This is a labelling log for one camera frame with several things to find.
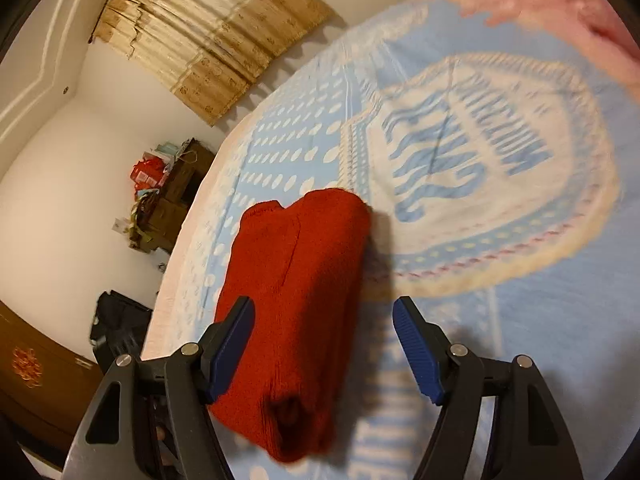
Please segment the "red knitted sweater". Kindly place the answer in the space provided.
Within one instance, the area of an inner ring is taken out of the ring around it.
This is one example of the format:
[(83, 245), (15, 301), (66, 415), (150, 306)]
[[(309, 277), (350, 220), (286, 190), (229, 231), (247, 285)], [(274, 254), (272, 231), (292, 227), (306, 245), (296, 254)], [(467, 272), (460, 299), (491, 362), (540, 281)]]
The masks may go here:
[(215, 313), (239, 297), (255, 324), (230, 387), (209, 408), (224, 426), (294, 463), (326, 452), (352, 353), (369, 207), (341, 190), (244, 212)]

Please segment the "black folding chair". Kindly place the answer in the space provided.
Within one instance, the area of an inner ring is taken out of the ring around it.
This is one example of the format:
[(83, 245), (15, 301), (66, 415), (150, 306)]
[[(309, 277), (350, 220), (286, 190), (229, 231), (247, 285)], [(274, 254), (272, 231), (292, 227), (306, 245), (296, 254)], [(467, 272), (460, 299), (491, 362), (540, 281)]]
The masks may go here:
[(140, 359), (153, 310), (111, 290), (96, 302), (89, 341), (103, 374), (122, 354)]

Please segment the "brown wooden door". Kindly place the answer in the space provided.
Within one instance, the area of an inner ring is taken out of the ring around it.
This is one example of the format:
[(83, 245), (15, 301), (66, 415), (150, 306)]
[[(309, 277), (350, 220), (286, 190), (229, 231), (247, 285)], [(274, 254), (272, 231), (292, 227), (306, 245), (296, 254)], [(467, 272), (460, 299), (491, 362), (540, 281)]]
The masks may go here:
[(26, 448), (62, 465), (102, 377), (96, 363), (1, 307), (1, 413)]

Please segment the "colourful clutter on desk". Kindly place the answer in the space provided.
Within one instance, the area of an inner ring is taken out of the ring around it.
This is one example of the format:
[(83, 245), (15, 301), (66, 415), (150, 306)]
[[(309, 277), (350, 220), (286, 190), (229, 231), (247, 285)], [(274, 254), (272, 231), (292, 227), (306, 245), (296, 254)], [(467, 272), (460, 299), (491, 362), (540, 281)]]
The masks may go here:
[(160, 191), (157, 188), (154, 188), (154, 190), (142, 190), (134, 200), (126, 235), (129, 247), (137, 252), (150, 254), (156, 249), (148, 223), (159, 195)]

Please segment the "dark wooden desk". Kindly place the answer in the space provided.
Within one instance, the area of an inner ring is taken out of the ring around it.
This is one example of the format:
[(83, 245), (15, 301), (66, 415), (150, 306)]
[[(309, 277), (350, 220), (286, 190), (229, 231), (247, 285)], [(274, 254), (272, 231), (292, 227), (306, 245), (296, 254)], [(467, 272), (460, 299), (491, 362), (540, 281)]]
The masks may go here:
[(183, 221), (214, 159), (215, 153), (199, 140), (187, 140), (178, 149), (177, 158), (157, 188), (160, 195), (149, 218), (156, 249), (168, 254), (174, 249)]

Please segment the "red gift box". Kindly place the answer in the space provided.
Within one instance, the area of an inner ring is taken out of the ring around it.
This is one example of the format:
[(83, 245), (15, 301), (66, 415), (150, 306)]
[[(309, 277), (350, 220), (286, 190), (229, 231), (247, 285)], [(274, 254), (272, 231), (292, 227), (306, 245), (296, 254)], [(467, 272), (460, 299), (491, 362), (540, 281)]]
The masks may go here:
[(151, 155), (138, 160), (131, 169), (130, 180), (134, 182), (136, 192), (159, 188), (165, 175), (163, 159)]

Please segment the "blue polka dot bedsheet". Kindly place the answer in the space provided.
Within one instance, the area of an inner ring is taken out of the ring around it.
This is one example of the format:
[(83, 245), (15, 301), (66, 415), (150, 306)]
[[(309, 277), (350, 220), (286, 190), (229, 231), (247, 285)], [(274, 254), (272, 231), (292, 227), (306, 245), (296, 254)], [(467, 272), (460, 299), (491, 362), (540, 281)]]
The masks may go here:
[(186, 216), (144, 356), (213, 321), (242, 214), (344, 188), (372, 209), (330, 454), (218, 437), (239, 479), (408, 479), (438, 411), (392, 322), (408, 295), (482, 356), (531, 356), (588, 479), (639, 429), (639, 59), (561, 0), (409, 0), (349, 30), (230, 134)]

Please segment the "beige window curtain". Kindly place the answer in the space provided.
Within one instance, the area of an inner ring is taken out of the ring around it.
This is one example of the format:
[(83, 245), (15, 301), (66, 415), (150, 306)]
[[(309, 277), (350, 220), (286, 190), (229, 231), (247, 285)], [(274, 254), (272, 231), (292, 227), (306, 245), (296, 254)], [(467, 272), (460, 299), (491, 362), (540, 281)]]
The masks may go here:
[(106, 0), (92, 36), (215, 125), (331, 14), (322, 0)]

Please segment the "pink folded quilt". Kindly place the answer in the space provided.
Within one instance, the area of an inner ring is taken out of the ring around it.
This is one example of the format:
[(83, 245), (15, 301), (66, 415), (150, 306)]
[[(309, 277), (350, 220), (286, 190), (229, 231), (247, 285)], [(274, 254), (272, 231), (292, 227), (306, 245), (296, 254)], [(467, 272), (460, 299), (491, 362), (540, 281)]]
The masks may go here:
[(614, 42), (636, 61), (639, 46), (627, 25), (608, 0), (568, 0), (579, 18), (597, 35)]

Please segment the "white card on wall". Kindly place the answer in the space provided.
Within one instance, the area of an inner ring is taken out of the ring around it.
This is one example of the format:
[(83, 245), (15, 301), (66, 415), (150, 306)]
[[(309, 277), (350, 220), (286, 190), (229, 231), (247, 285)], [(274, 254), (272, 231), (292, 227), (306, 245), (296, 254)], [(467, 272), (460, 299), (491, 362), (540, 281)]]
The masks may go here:
[(130, 229), (130, 220), (128, 218), (116, 218), (112, 225), (112, 230), (119, 234), (127, 234)]

